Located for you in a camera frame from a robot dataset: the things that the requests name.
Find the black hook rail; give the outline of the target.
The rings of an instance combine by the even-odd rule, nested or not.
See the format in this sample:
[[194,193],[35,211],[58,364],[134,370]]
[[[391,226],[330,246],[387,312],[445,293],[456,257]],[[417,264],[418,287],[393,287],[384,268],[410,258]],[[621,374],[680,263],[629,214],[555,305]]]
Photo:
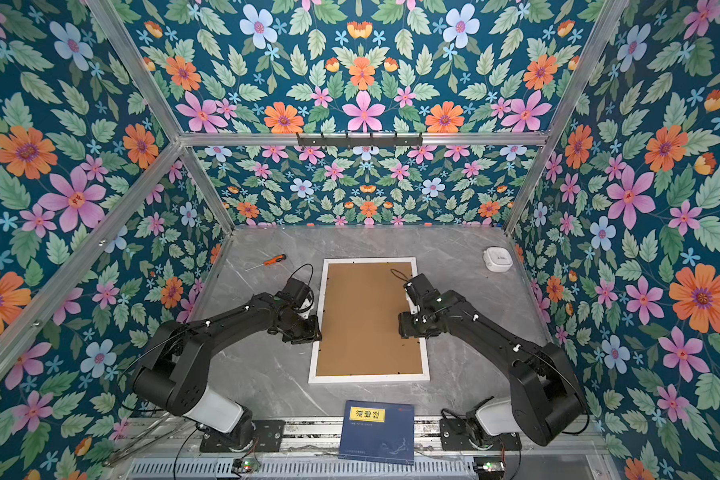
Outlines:
[[422,134],[367,133],[367,134],[297,134],[297,145],[301,147],[418,147],[424,144]]

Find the small circuit board left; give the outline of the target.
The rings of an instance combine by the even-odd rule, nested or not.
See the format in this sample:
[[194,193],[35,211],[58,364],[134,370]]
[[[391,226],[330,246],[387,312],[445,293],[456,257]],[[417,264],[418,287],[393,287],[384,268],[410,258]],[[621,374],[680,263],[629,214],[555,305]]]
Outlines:
[[253,474],[259,471],[261,463],[255,459],[235,459],[232,463],[232,471],[237,475]]

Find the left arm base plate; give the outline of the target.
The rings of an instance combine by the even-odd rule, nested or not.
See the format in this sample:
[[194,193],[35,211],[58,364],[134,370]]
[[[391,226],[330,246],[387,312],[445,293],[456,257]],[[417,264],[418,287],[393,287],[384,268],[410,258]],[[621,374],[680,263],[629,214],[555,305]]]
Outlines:
[[280,450],[286,422],[283,420],[243,420],[230,433],[211,428],[203,431],[201,453],[274,453]]

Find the orange handled screwdriver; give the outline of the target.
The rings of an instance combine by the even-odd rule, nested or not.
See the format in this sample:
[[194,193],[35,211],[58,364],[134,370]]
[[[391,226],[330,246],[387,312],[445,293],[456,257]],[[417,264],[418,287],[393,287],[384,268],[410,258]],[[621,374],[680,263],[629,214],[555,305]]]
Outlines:
[[269,267],[269,266],[275,265],[277,263],[281,263],[281,262],[285,261],[286,259],[287,259],[286,254],[279,254],[279,255],[269,258],[257,265],[254,265],[253,267],[248,268],[248,271],[252,271],[252,270],[255,270],[255,269],[258,269],[261,267]]

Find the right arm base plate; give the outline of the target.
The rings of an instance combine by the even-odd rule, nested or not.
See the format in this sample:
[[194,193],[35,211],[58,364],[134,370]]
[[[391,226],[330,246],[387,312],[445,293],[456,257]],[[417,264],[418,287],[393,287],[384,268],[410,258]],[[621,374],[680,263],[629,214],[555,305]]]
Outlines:
[[472,418],[441,413],[441,448],[445,451],[520,451],[522,444],[515,433],[491,435]]

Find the small circuit board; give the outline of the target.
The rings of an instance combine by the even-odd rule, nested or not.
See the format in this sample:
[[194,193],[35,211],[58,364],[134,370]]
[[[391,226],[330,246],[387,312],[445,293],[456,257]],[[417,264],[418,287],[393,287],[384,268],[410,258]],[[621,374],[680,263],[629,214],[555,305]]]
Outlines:
[[261,463],[255,459],[235,459],[232,463],[232,471],[237,475],[253,474],[259,471]]
[[500,460],[478,460],[473,464],[478,480],[503,480],[506,467]]

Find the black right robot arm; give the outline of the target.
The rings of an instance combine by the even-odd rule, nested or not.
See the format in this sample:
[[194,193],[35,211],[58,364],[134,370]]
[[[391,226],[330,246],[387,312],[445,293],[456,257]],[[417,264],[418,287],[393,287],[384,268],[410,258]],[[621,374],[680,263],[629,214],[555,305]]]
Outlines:
[[566,353],[557,345],[525,340],[479,312],[466,297],[439,292],[419,274],[403,282],[409,309],[398,315],[403,338],[449,334],[488,359],[509,384],[509,397],[489,398],[462,419],[466,436],[485,448],[502,436],[522,433],[546,446],[558,435],[579,435],[569,426],[590,414]]

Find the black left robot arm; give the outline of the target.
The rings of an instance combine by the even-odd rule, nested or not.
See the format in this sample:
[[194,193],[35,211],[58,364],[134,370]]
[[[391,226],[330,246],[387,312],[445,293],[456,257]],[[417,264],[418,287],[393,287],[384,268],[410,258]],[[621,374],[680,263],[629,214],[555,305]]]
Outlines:
[[315,294],[296,278],[277,293],[260,293],[247,303],[204,320],[161,325],[135,362],[128,385],[139,398],[220,434],[239,429],[248,411],[209,384],[212,359],[251,335],[266,332],[289,344],[322,339],[311,315]]

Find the small circuit board right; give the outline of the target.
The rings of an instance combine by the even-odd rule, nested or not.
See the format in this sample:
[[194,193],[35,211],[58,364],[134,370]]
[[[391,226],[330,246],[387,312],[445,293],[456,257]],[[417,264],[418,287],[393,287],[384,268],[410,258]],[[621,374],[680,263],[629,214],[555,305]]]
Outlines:
[[478,480],[503,480],[506,467],[500,460],[478,460],[473,464]]

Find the white round device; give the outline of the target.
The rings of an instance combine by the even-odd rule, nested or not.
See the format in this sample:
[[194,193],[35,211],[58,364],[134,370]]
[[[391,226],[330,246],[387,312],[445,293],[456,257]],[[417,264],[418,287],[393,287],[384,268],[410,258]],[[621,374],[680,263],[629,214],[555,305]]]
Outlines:
[[490,246],[483,251],[483,262],[486,268],[494,273],[507,272],[514,265],[511,252],[498,246]]

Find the blue booklet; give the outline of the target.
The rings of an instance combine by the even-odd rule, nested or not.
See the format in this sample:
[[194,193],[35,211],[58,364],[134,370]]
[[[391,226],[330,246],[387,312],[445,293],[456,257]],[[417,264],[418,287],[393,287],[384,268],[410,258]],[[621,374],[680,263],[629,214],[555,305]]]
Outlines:
[[414,423],[411,404],[347,400],[338,458],[413,465]]

